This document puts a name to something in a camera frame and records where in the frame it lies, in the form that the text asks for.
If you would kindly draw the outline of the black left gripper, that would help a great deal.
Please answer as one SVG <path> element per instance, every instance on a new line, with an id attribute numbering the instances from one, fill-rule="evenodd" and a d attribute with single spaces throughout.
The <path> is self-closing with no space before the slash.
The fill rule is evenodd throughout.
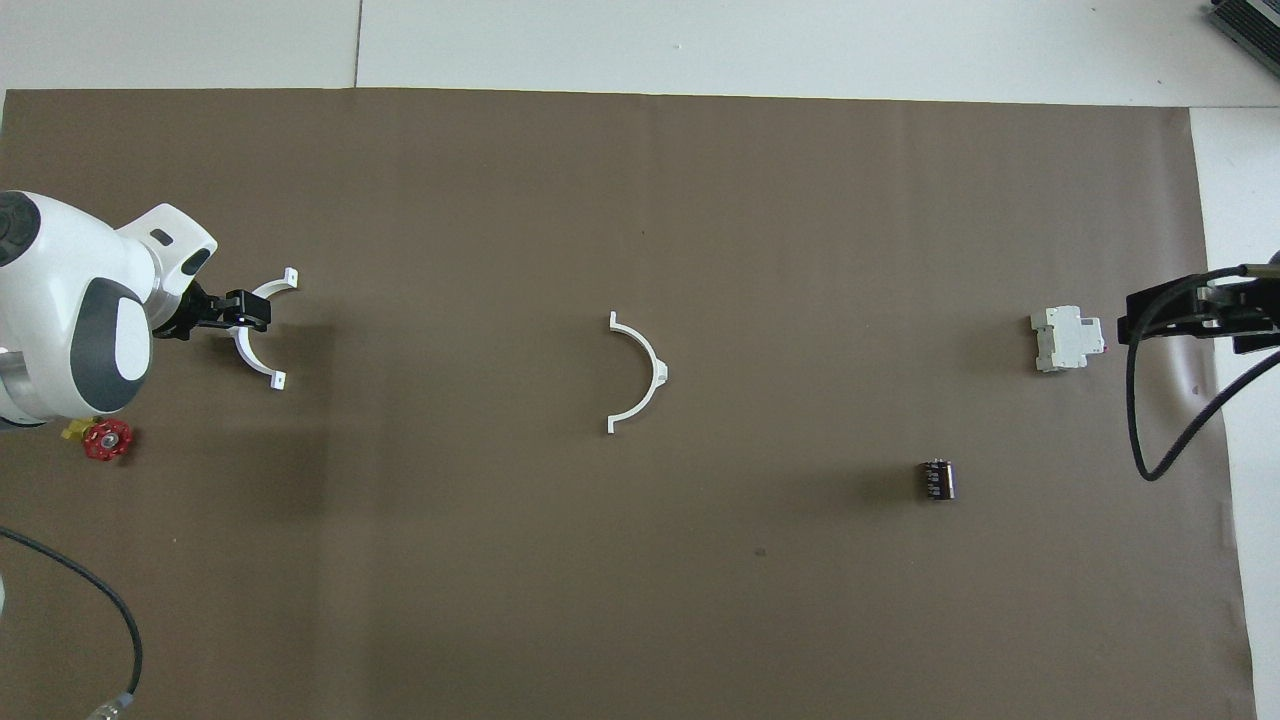
<path id="1" fill-rule="evenodd" d="M 270 301 L 251 291 L 233 290 L 214 295 L 193 282 L 180 296 L 174 313 L 159 327 L 151 329 L 151 337 L 186 342 L 198 328 L 210 331 L 238 328 L 265 332 L 270 327 Z M 230 322 L 227 320 L 227 315 L 230 315 Z"/>

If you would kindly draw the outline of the dark grey ribbed device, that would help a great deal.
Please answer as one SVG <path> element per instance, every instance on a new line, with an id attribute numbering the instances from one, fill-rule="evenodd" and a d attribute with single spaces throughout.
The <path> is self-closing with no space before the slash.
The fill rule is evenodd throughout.
<path id="1" fill-rule="evenodd" d="M 1210 0 L 1207 19 L 1280 78 L 1280 0 Z"/>

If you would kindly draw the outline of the white circuit breaker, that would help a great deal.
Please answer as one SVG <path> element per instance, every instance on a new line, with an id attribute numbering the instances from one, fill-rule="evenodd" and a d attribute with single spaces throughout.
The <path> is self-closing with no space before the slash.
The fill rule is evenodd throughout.
<path id="1" fill-rule="evenodd" d="M 1091 356 L 1107 350 L 1101 319 L 1083 315 L 1076 305 L 1044 307 L 1032 313 L 1028 322 L 1036 337 L 1039 373 L 1085 368 Z"/>

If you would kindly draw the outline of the white half-ring pipe clamp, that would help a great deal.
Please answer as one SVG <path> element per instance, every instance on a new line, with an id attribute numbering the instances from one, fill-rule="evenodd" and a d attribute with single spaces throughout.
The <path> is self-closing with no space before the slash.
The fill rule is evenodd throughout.
<path id="1" fill-rule="evenodd" d="M 608 332 L 628 337 L 641 351 L 644 351 L 650 366 L 650 378 L 641 398 L 622 413 L 605 416 L 605 433 L 613 436 L 621 423 L 630 421 L 641 414 L 654 400 L 657 391 L 666 386 L 669 379 L 669 365 L 658 355 L 652 341 L 636 328 L 622 323 L 616 310 L 611 310 L 607 319 Z"/>
<path id="2" fill-rule="evenodd" d="M 300 287 L 300 273 L 293 266 L 285 266 L 282 277 L 279 279 L 273 279 L 260 284 L 252 291 L 252 295 L 269 301 L 274 295 L 297 290 Z M 227 334 L 232 338 L 236 346 L 236 351 L 239 359 L 248 365 L 252 370 L 262 374 L 268 378 L 269 387 L 274 391 L 284 391 L 287 383 L 287 373 L 283 370 L 275 370 L 262 363 L 252 348 L 250 341 L 251 329 L 246 327 L 234 327 L 227 331 Z"/>

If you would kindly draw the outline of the brass valve with red handwheel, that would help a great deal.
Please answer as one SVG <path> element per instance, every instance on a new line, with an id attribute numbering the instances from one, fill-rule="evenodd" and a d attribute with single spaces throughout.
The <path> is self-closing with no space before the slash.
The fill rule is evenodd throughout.
<path id="1" fill-rule="evenodd" d="M 86 457 L 110 462 L 129 451 L 134 432 L 131 424 L 118 418 L 86 416 L 69 420 L 60 437 L 77 443 Z"/>

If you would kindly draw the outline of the brown paper mat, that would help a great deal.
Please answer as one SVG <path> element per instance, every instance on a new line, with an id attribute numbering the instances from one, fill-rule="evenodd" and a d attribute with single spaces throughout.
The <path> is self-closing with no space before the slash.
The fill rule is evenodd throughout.
<path id="1" fill-rule="evenodd" d="M 1125 354 L 1206 269 L 1190 113 L 428 90 L 9 92 L 0 187 L 170 202 L 253 346 L 154 347 L 115 462 L 0 434 L 0 525 L 145 642 L 133 720 L 1253 720 L 1221 421 Z M 616 310 L 669 365 L 650 366 Z M 919 466 L 954 462 L 957 498 Z"/>

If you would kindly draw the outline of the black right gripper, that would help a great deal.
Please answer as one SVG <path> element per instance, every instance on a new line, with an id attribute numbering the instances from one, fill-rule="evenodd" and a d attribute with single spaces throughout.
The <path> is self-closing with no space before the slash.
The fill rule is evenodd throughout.
<path id="1" fill-rule="evenodd" d="M 1280 348 L 1280 266 L 1229 266 L 1126 296 L 1119 345 L 1175 336 L 1229 338 L 1236 355 Z"/>

